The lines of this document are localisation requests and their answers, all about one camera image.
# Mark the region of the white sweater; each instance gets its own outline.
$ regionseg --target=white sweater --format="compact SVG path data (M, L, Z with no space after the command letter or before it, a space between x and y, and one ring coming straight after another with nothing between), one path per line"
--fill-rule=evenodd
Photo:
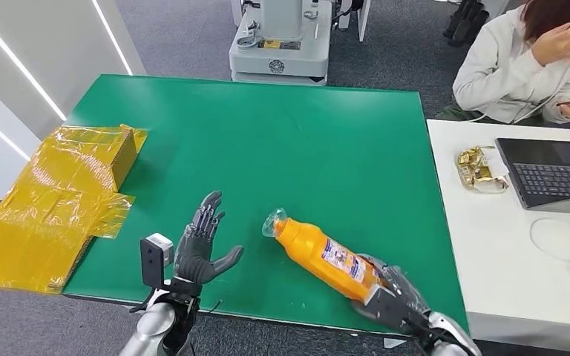
M539 113L551 122L570 122L556 106L570 100L570 62L537 62L523 40L522 11L508 11L479 32L453 84L456 101L463 110L505 123Z

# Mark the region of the robotic arm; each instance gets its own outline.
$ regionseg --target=robotic arm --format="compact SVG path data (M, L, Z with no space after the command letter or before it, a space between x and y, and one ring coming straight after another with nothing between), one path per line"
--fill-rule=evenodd
M176 356L193 349L189 332L200 309L202 285L239 262L243 247L235 246L224 257L211 261L213 237L224 212L216 214L221 192L210 193L197 208L184 230L175 254L174 275L163 280L163 268L171 262L173 243L159 234L141 240L141 269L144 284L152 287L137 330L121 356Z
M145 309L145 314L120 356L178 356L193 351L189 332L200 309L202 285L228 271L243 253L243 247L235 246L211 261L213 238L224 216L223 211L216 214L220 204L221 192L214 191L198 207L178 243L170 280L164 280L163 269L171 262L173 243L159 234L141 240L142 278L152 290L131 309ZM426 356L482 356L455 321L429 309L398 267L360 256L383 277L384 286L376 286L366 303L351 302L359 314L415 337Z
M427 356L482 356L477 345L450 317L432 311L425 299L397 266L360 254L383 277L385 286L376 286L365 303L352 301L364 317L414 336Z

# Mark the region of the laptop screen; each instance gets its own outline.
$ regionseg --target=laptop screen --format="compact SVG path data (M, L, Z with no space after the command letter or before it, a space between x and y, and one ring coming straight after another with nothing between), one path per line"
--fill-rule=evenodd
M570 166L570 142L532 139L498 139L510 163Z

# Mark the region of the green table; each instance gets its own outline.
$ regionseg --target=green table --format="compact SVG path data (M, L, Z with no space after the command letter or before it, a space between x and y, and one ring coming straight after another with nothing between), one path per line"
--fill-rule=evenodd
M246 250L205 286L203 310L222 300L221 314L388 332L261 235L283 207L400 265L433 309L468 329L418 93L101 76L67 121L121 123L149 130L121 188L136 202L115 240L94 239L64 294L140 302L139 240L160 232L177 242L218 189L226 217L213 256Z

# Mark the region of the orange bottle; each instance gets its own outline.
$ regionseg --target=orange bottle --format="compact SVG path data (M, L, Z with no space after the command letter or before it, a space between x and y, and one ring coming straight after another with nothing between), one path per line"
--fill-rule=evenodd
M263 224L263 235L275 237L289 258L351 300L364 302L383 282L366 260L323 234L315 225L288 218L276 209Z

